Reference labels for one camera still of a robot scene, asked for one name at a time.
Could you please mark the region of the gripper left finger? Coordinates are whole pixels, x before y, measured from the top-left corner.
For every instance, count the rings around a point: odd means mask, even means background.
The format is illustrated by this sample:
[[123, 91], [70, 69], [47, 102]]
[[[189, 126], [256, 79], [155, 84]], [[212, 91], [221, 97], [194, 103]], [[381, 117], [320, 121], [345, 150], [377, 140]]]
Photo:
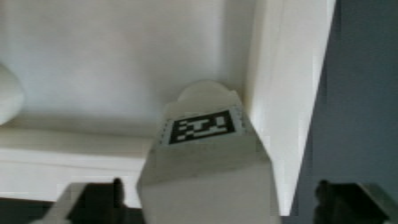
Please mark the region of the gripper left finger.
[[29, 224], [143, 224], [143, 210], [125, 204], [121, 179], [71, 183], [45, 216]]

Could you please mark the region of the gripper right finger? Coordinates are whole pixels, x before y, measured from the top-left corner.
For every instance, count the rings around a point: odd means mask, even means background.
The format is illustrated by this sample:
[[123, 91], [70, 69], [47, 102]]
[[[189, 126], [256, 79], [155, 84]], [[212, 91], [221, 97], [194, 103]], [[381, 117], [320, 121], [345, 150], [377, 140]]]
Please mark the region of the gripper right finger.
[[398, 202], [377, 184], [318, 182], [313, 224], [398, 224]]

